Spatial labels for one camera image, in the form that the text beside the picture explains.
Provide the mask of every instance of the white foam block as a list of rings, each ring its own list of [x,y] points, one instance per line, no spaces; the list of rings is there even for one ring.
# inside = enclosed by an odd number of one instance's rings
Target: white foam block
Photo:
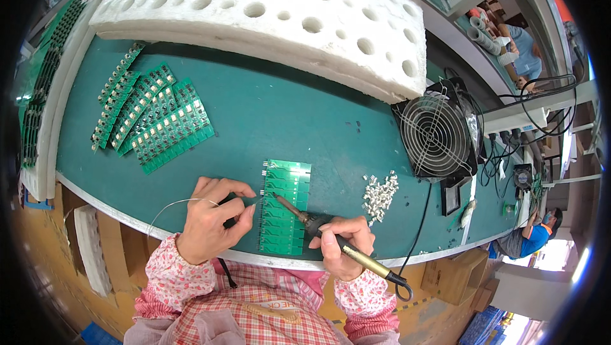
[[[74,209],[74,227],[89,285],[98,294],[107,296],[112,290],[112,285],[106,272],[95,213],[96,209],[89,204]]]
[[[102,38],[238,52],[396,103],[426,87],[417,1],[104,0],[89,23]]]

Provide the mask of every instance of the green work table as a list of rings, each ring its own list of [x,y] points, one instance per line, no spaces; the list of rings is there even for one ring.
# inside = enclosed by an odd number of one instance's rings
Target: green work table
[[[265,160],[306,162],[312,165],[308,210],[355,217],[363,214],[367,182],[362,176],[383,178],[394,170],[399,190],[384,222],[372,227],[377,238],[374,256],[386,265],[402,263],[416,237],[429,183],[412,176],[389,105],[266,60],[195,46],[149,45],[130,70],[144,71],[164,60],[179,81],[190,77],[218,134],[146,175],[134,153],[118,157],[110,148],[94,153],[89,140],[101,112],[99,91],[131,44],[96,37],[82,61],[57,152],[57,178],[66,187],[126,225],[164,238],[183,229],[186,204],[166,209],[154,227],[150,222],[165,205],[189,198],[200,175],[244,181],[258,191],[263,188]],[[458,222],[452,224],[462,209],[441,215],[439,183],[433,184],[424,227],[409,263],[451,255],[511,230],[517,219],[503,216],[502,206],[505,200],[516,201],[512,168],[510,160],[508,179],[498,185],[501,193],[505,183],[511,183],[504,199],[497,197],[493,181],[485,188],[478,184],[477,208],[466,230],[459,230]],[[471,183],[461,188],[463,206],[470,190]],[[298,257],[260,253],[256,248],[260,214],[259,204],[253,229],[223,257],[291,269],[322,266],[320,251],[307,248],[309,239]]]

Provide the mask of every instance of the pile of pin headers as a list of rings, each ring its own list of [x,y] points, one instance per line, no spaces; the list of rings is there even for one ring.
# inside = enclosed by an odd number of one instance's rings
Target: pile of pin headers
[[[363,175],[363,179],[367,180],[367,174]],[[384,177],[384,184],[380,184],[378,179],[371,175],[369,184],[365,187],[363,199],[367,202],[363,203],[363,210],[371,216],[369,227],[374,222],[382,222],[384,220],[384,211],[390,208],[392,196],[399,189],[398,177],[394,170],[390,171],[390,175]]]

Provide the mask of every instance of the fan guard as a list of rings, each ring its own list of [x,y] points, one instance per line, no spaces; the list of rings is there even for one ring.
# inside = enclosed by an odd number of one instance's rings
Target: fan guard
[[[472,146],[464,115],[444,94],[415,98],[397,112],[415,175],[447,177],[460,168],[472,172],[467,162]]]

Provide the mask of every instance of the electric fan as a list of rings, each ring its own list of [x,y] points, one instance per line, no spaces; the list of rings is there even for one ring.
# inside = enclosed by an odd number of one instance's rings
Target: electric fan
[[[460,78],[442,80],[392,106],[414,176],[432,183],[451,178],[450,187],[477,173],[478,120],[462,107],[461,86]]]

